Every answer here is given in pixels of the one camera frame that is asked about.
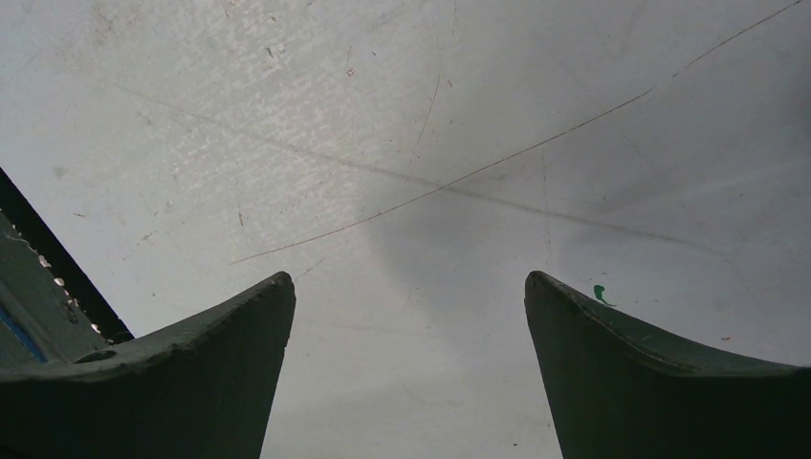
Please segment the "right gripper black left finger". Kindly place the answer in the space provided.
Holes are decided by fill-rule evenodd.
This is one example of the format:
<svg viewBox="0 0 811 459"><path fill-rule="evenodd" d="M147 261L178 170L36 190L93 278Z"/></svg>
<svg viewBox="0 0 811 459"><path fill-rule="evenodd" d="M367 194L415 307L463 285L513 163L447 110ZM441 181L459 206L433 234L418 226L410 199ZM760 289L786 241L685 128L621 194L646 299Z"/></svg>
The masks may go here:
<svg viewBox="0 0 811 459"><path fill-rule="evenodd" d="M284 272L75 361L1 373L5 458L257 458L296 308Z"/></svg>

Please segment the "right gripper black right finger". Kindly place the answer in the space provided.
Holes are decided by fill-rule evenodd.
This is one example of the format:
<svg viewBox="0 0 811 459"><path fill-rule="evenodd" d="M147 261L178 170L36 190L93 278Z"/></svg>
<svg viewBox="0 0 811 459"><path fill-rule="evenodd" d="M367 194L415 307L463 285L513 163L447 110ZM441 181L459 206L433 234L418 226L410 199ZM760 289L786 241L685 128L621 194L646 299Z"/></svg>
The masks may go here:
<svg viewBox="0 0 811 459"><path fill-rule="evenodd" d="M680 337L541 272L525 311L566 458L806 458L810 371Z"/></svg>

